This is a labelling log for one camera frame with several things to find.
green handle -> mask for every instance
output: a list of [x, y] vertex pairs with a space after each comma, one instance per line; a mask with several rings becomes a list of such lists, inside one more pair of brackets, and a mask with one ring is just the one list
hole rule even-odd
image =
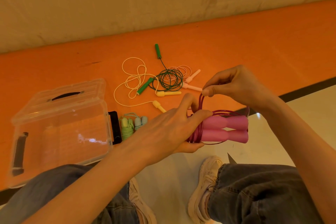
[[138, 89], [138, 91], [136, 92], [138, 95], [140, 95], [144, 90], [145, 90], [145, 88], [147, 88], [147, 86], [151, 83], [151, 82], [153, 82], [154, 81], [154, 79], [153, 78], [149, 78], [148, 79], [148, 81], [144, 84], [144, 85], [142, 85], [141, 86], [141, 88], [140, 89]]
[[161, 52], [158, 44], [155, 44], [156, 55], [158, 59], [161, 59]]

shoe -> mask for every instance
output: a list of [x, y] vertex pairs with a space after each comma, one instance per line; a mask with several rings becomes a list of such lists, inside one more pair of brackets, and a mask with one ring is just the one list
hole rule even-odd
[[137, 180], [133, 177], [129, 181], [129, 200], [141, 213], [143, 223], [157, 224], [156, 217], [152, 209], [143, 201], [139, 193], [139, 185]]
[[[223, 165], [223, 161], [218, 156], [211, 156], [204, 160], [199, 171], [198, 185], [188, 202], [188, 214], [196, 224], [208, 224], [213, 221], [206, 216], [205, 194], [210, 194], [215, 186], [218, 169]], [[204, 209], [200, 209], [200, 202], [204, 204]]]

hand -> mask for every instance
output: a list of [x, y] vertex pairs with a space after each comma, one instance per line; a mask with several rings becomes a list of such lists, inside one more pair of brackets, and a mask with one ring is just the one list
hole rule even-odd
[[229, 96], [258, 112], [275, 98], [275, 95], [242, 65], [216, 73], [204, 85], [202, 95], [212, 97], [215, 94]]
[[[189, 107], [194, 115], [187, 118]], [[210, 116], [212, 112], [198, 110], [198, 101], [192, 94], [187, 93], [178, 108], [150, 120], [123, 143], [129, 144], [132, 149], [141, 150], [146, 158], [146, 166], [177, 152], [192, 153], [203, 147], [204, 143], [188, 143], [186, 140], [197, 126]]]

pink jump rope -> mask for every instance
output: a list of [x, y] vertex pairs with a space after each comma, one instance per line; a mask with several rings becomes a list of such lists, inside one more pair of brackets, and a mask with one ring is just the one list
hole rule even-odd
[[[202, 109], [204, 96], [199, 96], [199, 107]], [[250, 108], [246, 108], [246, 115], [240, 115], [237, 112], [229, 110], [215, 110], [212, 111], [211, 117], [205, 119], [198, 125], [196, 130], [187, 139], [189, 143], [199, 142], [218, 142], [213, 144], [220, 144], [226, 140], [235, 141], [239, 143], [246, 143], [249, 140], [248, 136], [248, 119]], [[222, 128], [233, 128], [234, 130], [223, 130]]]

light pink handle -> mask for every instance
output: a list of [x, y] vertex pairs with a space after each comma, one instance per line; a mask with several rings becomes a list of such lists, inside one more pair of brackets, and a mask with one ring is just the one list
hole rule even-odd
[[246, 130], [203, 129], [202, 142], [224, 142], [226, 140], [246, 143], [249, 135]]
[[249, 126], [249, 120], [246, 116], [211, 116], [203, 120], [203, 129], [221, 129], [221, 128], [233, 128], [237, 130], [247, 130]]

